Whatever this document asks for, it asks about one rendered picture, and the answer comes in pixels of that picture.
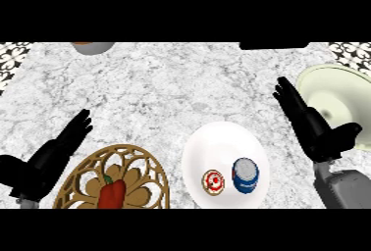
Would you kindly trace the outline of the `brown wooden lattice trivet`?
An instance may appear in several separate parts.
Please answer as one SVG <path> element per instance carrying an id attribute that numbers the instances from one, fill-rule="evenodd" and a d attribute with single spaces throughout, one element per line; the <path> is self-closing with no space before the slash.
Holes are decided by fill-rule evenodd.
<path id="1" fill-rule="evenodd" d="M 138 146 L 116 144 L 97 150 L 78 164 L 60 186 L 54 209 L 98 208 L 104 176 L 125 184 L 120 208 L 168 209 L 169 187 L 163 169 L 152 154 Z"/>

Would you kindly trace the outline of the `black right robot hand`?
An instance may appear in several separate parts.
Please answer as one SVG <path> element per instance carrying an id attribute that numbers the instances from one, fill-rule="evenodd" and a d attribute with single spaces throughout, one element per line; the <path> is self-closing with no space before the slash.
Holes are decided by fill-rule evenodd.
<path id="1" fill-rule="evenodd" d="M 317 110 L 305 104 L 286 77 L 280 76 L 276 81 L 271 96 L 290 123 L 305 156 L 314 163 L 339 159 L 339 153 L 354 146 L 361 126 L 347 123 L 330 128 Z"/>

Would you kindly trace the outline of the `grey bowl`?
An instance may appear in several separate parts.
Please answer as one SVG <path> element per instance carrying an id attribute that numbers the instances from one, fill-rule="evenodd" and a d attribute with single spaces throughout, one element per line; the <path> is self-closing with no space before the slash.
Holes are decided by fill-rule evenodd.
<path id="1" fill-rule="evenodd" d="M 98 55 L 113 46 L 112 42 L 72 42 L 72 46 L 82 55 Z"/>

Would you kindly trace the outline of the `white oval plate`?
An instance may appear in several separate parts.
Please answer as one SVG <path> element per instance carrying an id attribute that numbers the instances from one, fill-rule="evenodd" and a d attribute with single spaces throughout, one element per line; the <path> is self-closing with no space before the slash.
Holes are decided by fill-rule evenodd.
<path id="1" fill-rule="evenodd" d="M 255 190 L 243 194 L 231 181 L 231 165 L 248 157 L 258 165 Z M 181 170 L 186 190 L 196 205 L 205 208 L 256 208 L 268 188 L 268 162 L 259 142 L 249 131 L 228 122 L 203 125 L 184 144 Z M 200 178 L 215 170 L 224 178 L 224 189 L 215 196 L 202 189 Z"/>

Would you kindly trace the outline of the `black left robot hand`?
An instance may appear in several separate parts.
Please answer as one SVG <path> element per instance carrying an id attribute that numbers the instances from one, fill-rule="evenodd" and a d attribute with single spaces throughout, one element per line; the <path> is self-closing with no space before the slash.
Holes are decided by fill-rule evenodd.
<path id="1" fill-rule="evenodd" d="M 82 109 L 26 162 L 11 155 L 0 155 L 0 183 L 11 187 L 10 196 L 19 201 L 39 202 L 55 185 L 69 158 L 92 129 L 88 116 L 89 111 Z"/>

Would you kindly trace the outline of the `pale green bowl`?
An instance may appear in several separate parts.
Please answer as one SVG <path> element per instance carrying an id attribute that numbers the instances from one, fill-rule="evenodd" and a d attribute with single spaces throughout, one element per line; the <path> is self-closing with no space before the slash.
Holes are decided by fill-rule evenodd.
<path id="1" fill-rule="evenodd" d="M 371 76 L 341 65 L 316 65 L 298 75 L 295 88 L 330 128 L 360 124 L 354 148 L 371 151 Z"/>

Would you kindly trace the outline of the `blue can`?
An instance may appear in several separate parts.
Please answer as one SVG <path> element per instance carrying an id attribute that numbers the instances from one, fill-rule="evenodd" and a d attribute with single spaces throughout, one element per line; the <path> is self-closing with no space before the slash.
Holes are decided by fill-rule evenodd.
<path id="1" fill-rule="evenodd" d="M 255 190 L 258 184 L 259 170 L 249 158 L 239 158 L 231 167 L 231 181 L 234 188 L 243 194 Z"/>

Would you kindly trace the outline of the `red bell pepper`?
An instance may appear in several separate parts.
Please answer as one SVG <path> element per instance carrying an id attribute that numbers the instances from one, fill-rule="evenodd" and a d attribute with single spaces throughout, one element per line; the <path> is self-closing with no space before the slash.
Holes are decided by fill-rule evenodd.
<path id="1" fill-rule="evenodd" d="M 112 180 L 104 176 L 106 185 L 100 189 L 98 208 L 119 209 L 123 202 L 125 184 L 120 179 Z"/>

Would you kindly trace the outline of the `black appliance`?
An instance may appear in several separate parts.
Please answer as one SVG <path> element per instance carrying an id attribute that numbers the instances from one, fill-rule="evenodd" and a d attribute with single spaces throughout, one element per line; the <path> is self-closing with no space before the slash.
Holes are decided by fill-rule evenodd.
<path id="1" fill-rule="evenodd" d="M 307 42 L 240 42 L 239 48 L 242 50 L 295 49 L 304 48 L 307 45 Z"/>

